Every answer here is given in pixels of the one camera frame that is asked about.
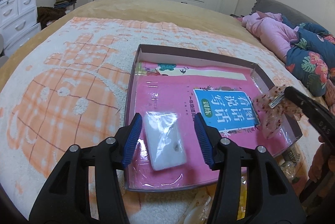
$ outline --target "cabinet handle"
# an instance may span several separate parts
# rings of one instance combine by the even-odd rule
[[[19,24],[18,26],[16,26],[15,29],[17,31],[20,31],[24,28],[25,25],[26,25],[26,21],[24,21],[22,24]]]
[[[6,12],[3,13],[4,17],[7,17],[8,15],[10,15],[10,13],[12,12],[13,9],[10,9]]]
[[[30,2],[31,2],[31,0],[28,0],[28,1],[24,2],[23,4],[25,4],[25,5],[29,5]]]

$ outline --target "blue label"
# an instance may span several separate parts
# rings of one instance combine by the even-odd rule
[[[194,89],[194,93],[206,124],[219,132],[259,125],[251,100],[245,92]]]

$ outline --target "green oval label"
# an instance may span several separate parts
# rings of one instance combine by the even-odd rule
[[[212,117],[212,108],[210,107],[210,104],[207,99],[203,98],[201,100],[202,108],[204,109],[205,116]]]

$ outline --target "metal screw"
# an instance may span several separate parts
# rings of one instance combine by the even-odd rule
[[[78,149],[79,149],[78,145],[72,145],[72,146],[70,146],[70,151],[71,152],[76,152]]]
[[[106,143],[111,145],[114,144],[116,142],[116,139],[114,137],[109,137],[106,139]]]
[[[260,153],[264,153],[266,152],[266,148],[262,145],[260,145],[259,147],[257,147],[257,150],[260,152]]]
[[[223,145],[229,145],[230,144],[230,140],[228,138],[222,138],[220,140],[221,144]]]

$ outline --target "gray pillow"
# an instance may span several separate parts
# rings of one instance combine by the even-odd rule
[[[260,12],[271,12],[271,13],[281,13],[286,16],[286,18],[294,25],[298,26],[300,23],[315,23],[313,19],[309,18],[305,14],[293,9],[281,2],[276,0],[256,0],[254,7],[252,8],[252,13],[256,11]]]

